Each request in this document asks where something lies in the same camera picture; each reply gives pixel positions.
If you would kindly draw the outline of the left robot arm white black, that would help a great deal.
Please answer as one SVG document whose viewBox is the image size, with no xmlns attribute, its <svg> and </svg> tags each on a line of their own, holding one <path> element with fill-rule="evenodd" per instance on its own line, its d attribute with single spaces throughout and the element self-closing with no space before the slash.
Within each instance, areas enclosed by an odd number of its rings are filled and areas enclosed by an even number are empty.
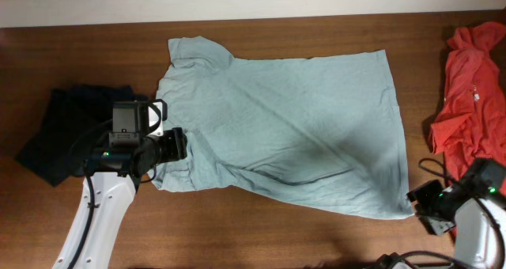
<svg viewBox="0 0 506 269">
<path fill-rule="evenodd" d="M 162 99 L 113 105 L 111 130 L 84 160 L 81 200 L 56 268 L 106 268 L 119 228 L 143 176 L 187 156 L 179 127 L 165 130 Z"/>
</svg>

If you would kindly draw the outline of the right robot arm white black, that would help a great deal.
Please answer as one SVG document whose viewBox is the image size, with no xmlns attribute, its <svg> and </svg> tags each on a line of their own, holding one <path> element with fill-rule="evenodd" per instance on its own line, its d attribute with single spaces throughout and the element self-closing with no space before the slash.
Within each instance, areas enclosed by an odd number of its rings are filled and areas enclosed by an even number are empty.
<svg viewBox="0 0 506 269">
<path fill-rule="evenodd" d="M 442 236 L 456 231 L 455 253 L 447 256 L 428 250 L 382 255 L 372 268 L 473 268 L 505 269 L 505 167 L 493 159 L 477 158 L 462 179 L 439 173 L 418 163 L 425 170 L 449 181 L 445 187 L 430 180 L 408 192 L 415 215 L 426 231 Z"/>
</svg>

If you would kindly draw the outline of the light blue t-shirt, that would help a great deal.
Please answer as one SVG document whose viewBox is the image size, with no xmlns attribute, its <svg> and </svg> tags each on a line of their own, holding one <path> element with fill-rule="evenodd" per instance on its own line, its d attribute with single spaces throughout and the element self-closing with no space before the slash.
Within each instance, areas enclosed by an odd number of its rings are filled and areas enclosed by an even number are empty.
<svg viewBox="0 0 506 269">
<path fill-rule="evenodd" d="M 363 218 L 408 218 L 406 140 L 387 54 L 248 60 L 197 36 L 168 41 L 157 98 L 187 157 L 159 165 L 170 192 L 234 186 Z"/>
</svg>

